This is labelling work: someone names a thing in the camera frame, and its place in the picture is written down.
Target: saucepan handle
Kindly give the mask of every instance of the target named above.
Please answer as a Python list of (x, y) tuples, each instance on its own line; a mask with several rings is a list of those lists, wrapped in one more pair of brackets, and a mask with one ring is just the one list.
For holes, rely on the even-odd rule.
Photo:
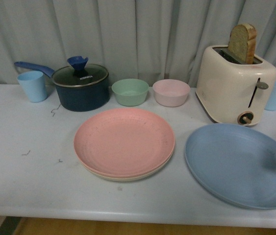
[(53, 73), (55, 72), (54, 70), (52, 70), (47, 66), (32, 64), (32, 63), (23, 62), (23, 61), (17, 61), (14, 63), (14, 65), (24, 69), (41, 71), (48, 77), (52, 77)]

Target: green bowl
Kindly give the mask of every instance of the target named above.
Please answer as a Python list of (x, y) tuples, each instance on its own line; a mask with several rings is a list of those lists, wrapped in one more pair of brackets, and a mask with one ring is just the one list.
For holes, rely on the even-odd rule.
[(112, 85), (117, 102), (124, 106), (137, 106), (147, 97), (149, 85), (139, 79), (123, 79)]

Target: bread slice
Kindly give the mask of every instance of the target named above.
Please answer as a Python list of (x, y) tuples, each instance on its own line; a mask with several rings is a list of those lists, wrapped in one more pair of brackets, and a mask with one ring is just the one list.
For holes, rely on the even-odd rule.
[(246, 64), (252, 64), (256, 43), (256, 29), (249, 23), (235, 26), (228, 43), (228, 50)]

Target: navy blue saucepan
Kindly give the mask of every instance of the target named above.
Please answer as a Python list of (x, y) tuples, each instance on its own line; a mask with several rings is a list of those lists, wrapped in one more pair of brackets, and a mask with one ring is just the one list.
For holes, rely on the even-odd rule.
[(96, 64), (87, 64), (88, 58), (69, 58), (71, 66), (53, 69), (18, 61), (15, 66), (41, 71), (51, 78), (56, 86), (61, 105), (71, 111), (84, 112), (97, 109), (109, 101), (108, 71)]

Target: tabletop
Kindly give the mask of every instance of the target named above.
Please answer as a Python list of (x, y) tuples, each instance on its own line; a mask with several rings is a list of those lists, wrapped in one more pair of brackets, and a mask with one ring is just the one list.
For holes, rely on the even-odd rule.
[[(185, 160), (187, 138), (212, 124), (192, 88), (185, 104), (159, 105), (150, 88), (135, 108), (163, 117), (176, 145), (169, 161), (151, 176), (113, 182), (89, 172), (74, 151), (79, 126), (115, 108), (113, 94), (104, 106), (72, 112), (60, 105), (54, 86), (49, 97), (31, 103), (19, 85), (0, 85), (0, 215), (276, 228), (276, 210), (240, 208), (214, 197), (192, 176)], [(250, 127), (276, 140), (276, 111), (264, 110)]]

